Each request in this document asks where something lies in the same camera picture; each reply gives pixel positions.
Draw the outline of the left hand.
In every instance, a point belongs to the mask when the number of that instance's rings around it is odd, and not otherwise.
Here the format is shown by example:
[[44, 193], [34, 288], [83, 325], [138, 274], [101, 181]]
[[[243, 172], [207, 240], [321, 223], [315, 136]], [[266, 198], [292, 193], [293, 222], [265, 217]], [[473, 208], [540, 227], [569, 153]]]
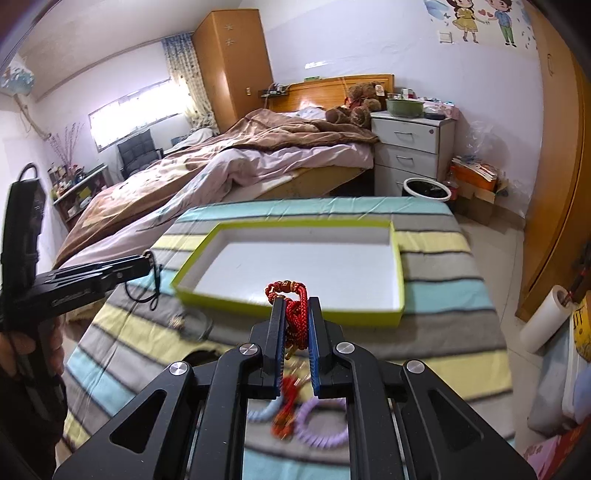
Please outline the left hand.
[[[63, 348], [63, 319], [57, 317], [53, 320], [53, 327], [49, 337], [49, 364], [53, 371], [62, 375], [64, 371], [64, 348]], [[36, 349], [35, 342], [28, 336], [15, 333], [0, 334], [0, 364], [1, 369], [13, 377], [17, 373], [16, 361], [20, 356], [33, 353]]]

